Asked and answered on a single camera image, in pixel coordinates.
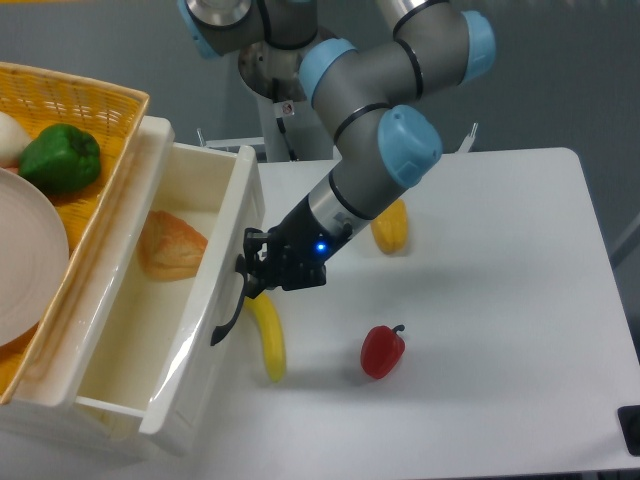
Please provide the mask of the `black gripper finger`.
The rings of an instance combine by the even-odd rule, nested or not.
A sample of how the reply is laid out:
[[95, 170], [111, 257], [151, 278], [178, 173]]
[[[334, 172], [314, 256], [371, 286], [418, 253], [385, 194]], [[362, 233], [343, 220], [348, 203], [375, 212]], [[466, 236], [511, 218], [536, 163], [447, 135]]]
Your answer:
[[256, 299], [265, 290], [271, 290], [272, 283], [268, 279], [248, 277], [245, 285], [245, 295], [248, 298]]
[[254, 279], [261, 279], [264, 265], [261, 257], [263, 247], [268, 246], [269, 234], [256, 228], [246, 228], [244, 231], [243, 251], [247, 273]]

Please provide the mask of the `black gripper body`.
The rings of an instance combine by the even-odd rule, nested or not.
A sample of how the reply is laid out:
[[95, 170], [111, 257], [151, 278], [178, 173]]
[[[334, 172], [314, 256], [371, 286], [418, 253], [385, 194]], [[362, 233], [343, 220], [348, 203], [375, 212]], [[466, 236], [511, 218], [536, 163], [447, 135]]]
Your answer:
[[305, 197], [279, 225], [269, 230], [265, 288], [293, 291], [324, 286], [325, 263], [352, 234], [349, 219], [338, 222], [337, 232], [327, 230], [314, 216]]

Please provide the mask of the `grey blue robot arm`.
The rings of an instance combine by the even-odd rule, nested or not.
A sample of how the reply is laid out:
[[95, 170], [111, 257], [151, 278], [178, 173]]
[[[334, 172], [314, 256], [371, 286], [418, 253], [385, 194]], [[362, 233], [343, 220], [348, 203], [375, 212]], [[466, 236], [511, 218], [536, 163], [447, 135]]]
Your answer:
[[392, 38], [368, 51], [322, 39], [313, 1], [182, 1], [200, 53], [265, 51], [273, 86], [296, 81], [340, 161], [275, 227], [244, 234], [245, 295], [326, 281], [326, 262], [439, 161], [442, 142], [413, 102], [486, 74], [488, 19], [447, 1], [383, 1]]

